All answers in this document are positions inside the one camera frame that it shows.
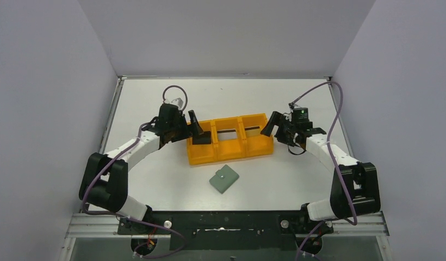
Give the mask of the green card holder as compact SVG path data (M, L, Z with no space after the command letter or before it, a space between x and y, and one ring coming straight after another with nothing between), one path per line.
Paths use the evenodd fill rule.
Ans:
M224 165L221 169L215 172L215 175L209 180L209 183L219 193L223 194L239 179L239 177L239 174L230 166Z

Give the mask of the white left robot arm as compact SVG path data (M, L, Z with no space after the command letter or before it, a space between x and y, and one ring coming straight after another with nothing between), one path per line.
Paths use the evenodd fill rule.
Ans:
M159 114L142 123L133 139L110 152L95 152L88 158L79 190L82 211L88 215L147 221L152 208L129 195L129 171L170 142L203 135L193 110L186 115L175 104L162 104Z

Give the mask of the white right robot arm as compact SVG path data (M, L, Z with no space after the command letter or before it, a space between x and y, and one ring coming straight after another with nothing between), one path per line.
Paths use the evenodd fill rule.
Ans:
M274 111L261 134L274 135L289 147L300 147L315 156L332 173L328 198L306 203L310 221L349 219L379 212L381 209L377 169L347 154L330 140L322 128L313 127L306 108L290 115Z

